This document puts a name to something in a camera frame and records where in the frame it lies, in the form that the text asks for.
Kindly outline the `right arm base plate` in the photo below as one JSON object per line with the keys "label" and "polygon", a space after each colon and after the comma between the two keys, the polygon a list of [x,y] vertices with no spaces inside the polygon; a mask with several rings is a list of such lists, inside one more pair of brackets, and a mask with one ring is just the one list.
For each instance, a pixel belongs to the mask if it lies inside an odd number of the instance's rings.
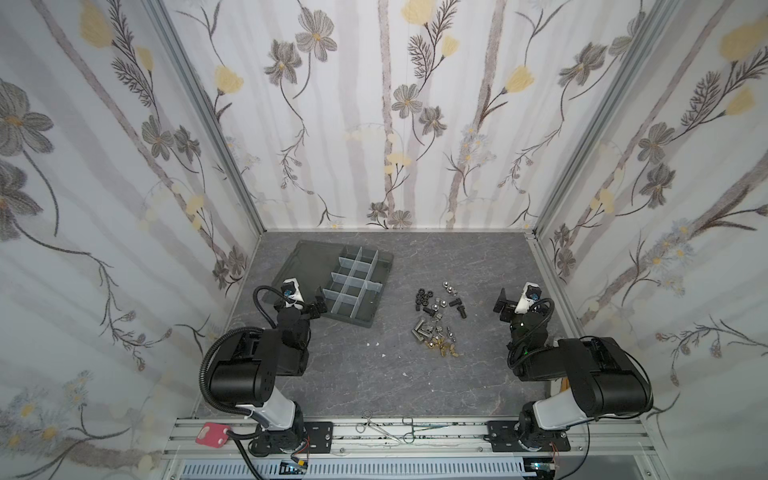
{"label": "right arm base plate", "polygon": [[542,430],[537,425],[523,428],[518,421],[488,421],[484,439],[492,451],[554,453],[569,452],[571,445],[565,431]]}

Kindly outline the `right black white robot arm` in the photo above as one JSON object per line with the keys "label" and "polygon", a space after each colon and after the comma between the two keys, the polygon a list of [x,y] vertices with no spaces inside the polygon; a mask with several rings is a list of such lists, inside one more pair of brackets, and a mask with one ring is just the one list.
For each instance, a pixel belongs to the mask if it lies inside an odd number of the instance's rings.
{"label": "right black white robot arm", "polygon": [[526,403],[511,427],[489,428],[499,451],[567,451],[567,431],[603,419],[633,419],[653,406],[646,374],[611,337],[548,342],[555,303],[526,283],[520,298],[502,290],[493,311],[510,329],[507,367],[522,382],[568,381],[566,390]]}

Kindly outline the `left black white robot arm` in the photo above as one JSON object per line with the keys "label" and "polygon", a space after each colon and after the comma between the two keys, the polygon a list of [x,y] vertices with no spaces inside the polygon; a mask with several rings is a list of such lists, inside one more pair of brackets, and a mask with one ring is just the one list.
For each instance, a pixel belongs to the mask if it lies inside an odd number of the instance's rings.
{"label": "left black white robot arm", "polygon": [[311,322],[328,312],[325,295],[318,288],[306,300],[298,283],[286,280],[278,288],[258,286],[252,297],[268,326],[234,328],[214,341],[203,356],[199,389],[214,409],[257,423],[251,434],[226,432],[238,445],[251,443],[245,455],[302,451],[309,447],[303,412],[275,383],[279,377],[305,373]]}

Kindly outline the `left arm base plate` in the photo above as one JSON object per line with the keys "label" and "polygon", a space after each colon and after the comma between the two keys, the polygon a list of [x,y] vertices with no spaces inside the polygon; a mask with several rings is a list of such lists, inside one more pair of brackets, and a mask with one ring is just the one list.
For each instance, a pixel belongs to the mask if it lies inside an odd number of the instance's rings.
{"label": "left arm base plate", "polygon": [[329,454],[333,430],[334,424],[330,421],[310,421],[290,430],[266,431],[251,440],[247,450],[255,457],[307,452]]}

